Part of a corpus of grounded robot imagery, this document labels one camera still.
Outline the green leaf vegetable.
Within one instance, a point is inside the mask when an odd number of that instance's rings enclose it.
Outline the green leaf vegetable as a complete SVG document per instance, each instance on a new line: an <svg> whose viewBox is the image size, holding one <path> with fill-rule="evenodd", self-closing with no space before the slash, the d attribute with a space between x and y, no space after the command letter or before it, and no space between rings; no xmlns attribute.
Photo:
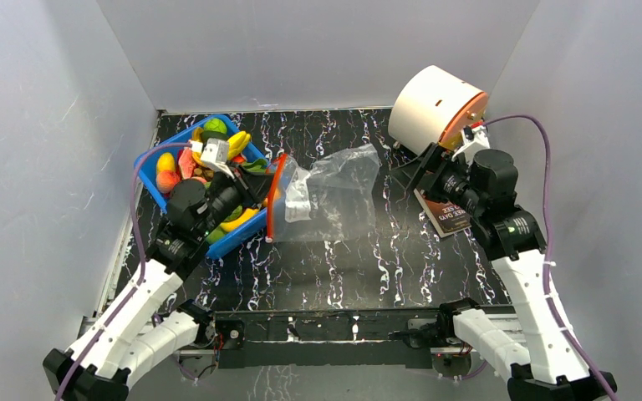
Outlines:
<svg viewBox="0 0 642 401"><path fill-rule="evenodd" d="M241 163L241 167L251 173L266 173L268 171L268 161L264 158L246 161Z"/></svg>

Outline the clear zip top bag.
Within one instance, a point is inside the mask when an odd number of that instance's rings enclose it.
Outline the clear zip top bag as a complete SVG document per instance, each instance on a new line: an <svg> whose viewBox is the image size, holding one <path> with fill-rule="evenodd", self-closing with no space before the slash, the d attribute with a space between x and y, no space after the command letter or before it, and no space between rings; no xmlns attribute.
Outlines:
<svg viewBox="0 0 642 401"><path fill-rule="evenodd" d="M347 241L375 229L380 159L372 144L337 151L308 169L284 154L271 171L268 241Z"/></svg>

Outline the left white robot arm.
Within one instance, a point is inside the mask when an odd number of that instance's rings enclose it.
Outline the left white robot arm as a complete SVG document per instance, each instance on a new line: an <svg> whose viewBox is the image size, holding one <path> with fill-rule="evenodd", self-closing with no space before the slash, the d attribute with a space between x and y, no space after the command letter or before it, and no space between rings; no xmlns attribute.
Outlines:
<svg viewBox="0 0 642 401"><path fill-rule="evenodd" d="M43 360L57 400L124 400L139 379L175 351L212 344L213 314L192 301L148 333L140 331L201 264L210 247L206 236L239 206L260 206L273 177L235 167L217 172L210 185L186 179L175 186L153 241L141 248L132 280L87 332Z"/></svg>

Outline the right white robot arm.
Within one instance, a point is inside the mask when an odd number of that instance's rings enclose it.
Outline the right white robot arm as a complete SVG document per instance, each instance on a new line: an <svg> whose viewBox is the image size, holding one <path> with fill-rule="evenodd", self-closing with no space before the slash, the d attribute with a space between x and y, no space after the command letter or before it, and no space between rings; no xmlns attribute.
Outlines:
<svg viewBox="0 0 642 401"><path fill-rule="evenodd" d="M473 235L501 278L524 339L518 342L471 299L442 304L439 339L477 350L501 376L513 400L613 398L611 373L597 369L574 338L548 275L548 245L536 218L516 202L518 172L501 150L471 160L433 143L393 173L406 189L448 201L470 217Z"/></svg>

